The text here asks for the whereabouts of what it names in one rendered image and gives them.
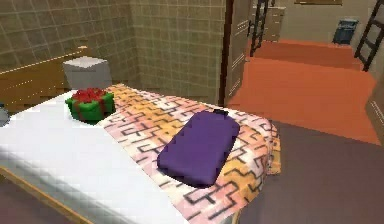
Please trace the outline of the blue bin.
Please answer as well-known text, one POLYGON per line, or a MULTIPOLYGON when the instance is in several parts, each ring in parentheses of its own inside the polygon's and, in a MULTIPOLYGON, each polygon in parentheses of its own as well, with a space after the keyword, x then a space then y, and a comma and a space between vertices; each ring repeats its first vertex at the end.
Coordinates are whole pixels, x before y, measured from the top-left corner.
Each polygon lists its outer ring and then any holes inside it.
POLYGON ((349 45, 358 23, 359 21, 356 19, 341 19, 332 42, 339 45, 349 45))

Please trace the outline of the beige room door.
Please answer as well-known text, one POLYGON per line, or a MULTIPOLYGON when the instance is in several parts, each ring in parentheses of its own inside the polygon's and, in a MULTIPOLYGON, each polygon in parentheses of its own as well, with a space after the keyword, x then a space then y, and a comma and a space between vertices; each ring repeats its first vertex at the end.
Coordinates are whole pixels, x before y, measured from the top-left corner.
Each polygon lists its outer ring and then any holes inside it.
POLYGON ((234 0, 226 76, 225 104, 241 86, 247 56, 248 27, 253 0, 234 0))

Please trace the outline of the grey round object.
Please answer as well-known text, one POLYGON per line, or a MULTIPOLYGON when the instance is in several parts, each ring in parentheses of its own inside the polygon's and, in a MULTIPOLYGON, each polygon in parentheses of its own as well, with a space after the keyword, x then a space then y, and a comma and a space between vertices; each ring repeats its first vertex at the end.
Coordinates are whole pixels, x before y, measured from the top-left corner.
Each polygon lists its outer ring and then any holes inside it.
POLYGON ((10 122, 10 115, 5 105, 0 102, 0 127, 7 125, 10 122))

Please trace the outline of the beige chest of drawers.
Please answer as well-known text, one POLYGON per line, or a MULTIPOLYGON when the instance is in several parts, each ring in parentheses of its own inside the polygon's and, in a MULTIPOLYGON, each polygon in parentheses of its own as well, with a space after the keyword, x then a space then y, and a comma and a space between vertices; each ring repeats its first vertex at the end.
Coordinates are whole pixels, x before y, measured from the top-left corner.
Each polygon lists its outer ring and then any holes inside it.
POLYGON ((264 41, 278 42, 285 15, 285 7, 269 7, 263 32, 264 41))

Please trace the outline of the green gift box red bow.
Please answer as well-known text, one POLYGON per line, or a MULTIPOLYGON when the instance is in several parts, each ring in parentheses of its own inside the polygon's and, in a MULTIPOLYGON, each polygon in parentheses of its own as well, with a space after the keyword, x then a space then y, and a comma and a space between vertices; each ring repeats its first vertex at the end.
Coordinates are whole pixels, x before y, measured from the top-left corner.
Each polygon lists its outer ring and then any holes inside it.
POLYGON ((73 119, 90 125, 116 111, 114 94, 99 88, 78 90, 65 103, 73 119))

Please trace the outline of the wooden bed with white sheet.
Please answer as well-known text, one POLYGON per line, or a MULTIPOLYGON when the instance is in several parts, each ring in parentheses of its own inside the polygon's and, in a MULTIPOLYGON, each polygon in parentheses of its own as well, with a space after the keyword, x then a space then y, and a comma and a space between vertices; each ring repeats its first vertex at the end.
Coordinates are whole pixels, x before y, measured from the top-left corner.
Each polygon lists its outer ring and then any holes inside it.
POLYGON ((65 61, 87 49, 0 70, 0 174, 75 224, 183 224, 167 194, 98 122, 72 118, 65 61))

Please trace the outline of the framed wall picture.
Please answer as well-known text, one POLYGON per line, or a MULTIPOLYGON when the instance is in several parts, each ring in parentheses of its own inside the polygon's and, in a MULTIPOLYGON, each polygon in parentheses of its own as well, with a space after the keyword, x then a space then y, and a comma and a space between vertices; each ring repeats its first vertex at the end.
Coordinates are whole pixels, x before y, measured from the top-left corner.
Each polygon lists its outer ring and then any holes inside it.
POLYGON ((294 4, 301 4, 301 5, 343 5, 343 0, 294 0, 294 4))

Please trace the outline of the grey square box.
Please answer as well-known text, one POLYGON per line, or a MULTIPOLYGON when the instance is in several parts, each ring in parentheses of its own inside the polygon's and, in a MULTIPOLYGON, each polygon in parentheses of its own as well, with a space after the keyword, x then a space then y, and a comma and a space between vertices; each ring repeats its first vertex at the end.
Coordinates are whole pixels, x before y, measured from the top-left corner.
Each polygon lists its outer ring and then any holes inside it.
POLYGON ((112 84, 109 63, 105 59, 82 56, 63 63, 71 89, 104 89, 112 84))

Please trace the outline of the purple pillow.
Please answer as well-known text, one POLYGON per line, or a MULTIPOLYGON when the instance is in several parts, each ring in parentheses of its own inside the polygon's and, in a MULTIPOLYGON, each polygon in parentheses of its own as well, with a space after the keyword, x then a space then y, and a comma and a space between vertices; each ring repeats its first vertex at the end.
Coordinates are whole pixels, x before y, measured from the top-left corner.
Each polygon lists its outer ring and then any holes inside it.
POLYGON ((229 115, 195 113, 157 157, 165 175, 195 188, 212 186, 240 131, 229 115))

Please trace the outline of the black ladder frame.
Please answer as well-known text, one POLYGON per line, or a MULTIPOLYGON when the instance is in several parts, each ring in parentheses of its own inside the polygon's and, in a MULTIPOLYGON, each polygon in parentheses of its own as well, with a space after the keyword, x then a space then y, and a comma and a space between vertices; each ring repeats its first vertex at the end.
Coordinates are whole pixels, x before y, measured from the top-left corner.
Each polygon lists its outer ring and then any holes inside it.
POLYGON ((367 72, 369 70, 383 39, 384 0, 376 0, 354 54, 354 57, 362 62, 363 71, 367 72))
POLYGON ((257 49, 262 45, 266 15, 269 0, 257 0, 252 32, 250 56, 253 57, 257 49))

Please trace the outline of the orange patterned bed blanket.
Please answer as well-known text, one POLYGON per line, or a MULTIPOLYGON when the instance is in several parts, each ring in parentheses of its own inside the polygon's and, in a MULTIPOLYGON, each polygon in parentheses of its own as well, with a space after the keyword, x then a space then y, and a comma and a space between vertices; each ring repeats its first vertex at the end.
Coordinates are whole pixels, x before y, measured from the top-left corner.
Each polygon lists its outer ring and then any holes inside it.
POLYGON ((164 145, 195 112, 215 105, 164 96, 116 84, 116 112, 99 123, 168 195, 183 224, 237 224, 239 213, 262 191, 269 175, 281 172, 280 138, 266 118, 231 109, 240 133, 216 183, 205 189, 182 184, 157 170, 164 145))

